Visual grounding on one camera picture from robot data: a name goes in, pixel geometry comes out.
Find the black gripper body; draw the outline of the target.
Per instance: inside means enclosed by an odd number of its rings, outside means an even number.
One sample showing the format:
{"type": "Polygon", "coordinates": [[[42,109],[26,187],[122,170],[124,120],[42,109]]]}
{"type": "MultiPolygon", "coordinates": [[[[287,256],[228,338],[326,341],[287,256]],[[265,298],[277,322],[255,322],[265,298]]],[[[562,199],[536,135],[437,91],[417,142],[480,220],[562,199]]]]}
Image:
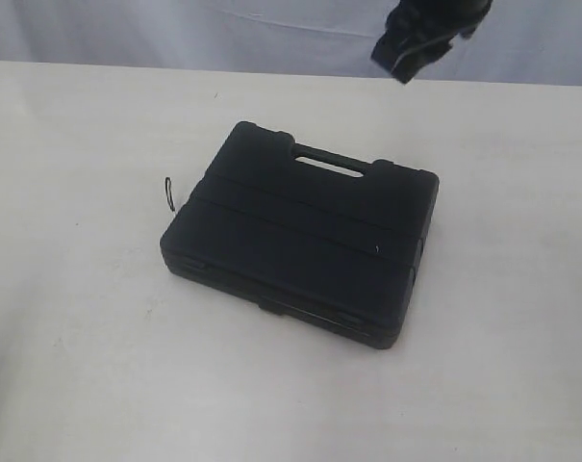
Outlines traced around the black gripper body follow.
{"type": "Polygon", "coordinates": [[[442,27],[463,39],[472,37],[489,13],[491,0],[469,1],[400,1],[391,11],[391,28],[419,30],[442,27]]]}

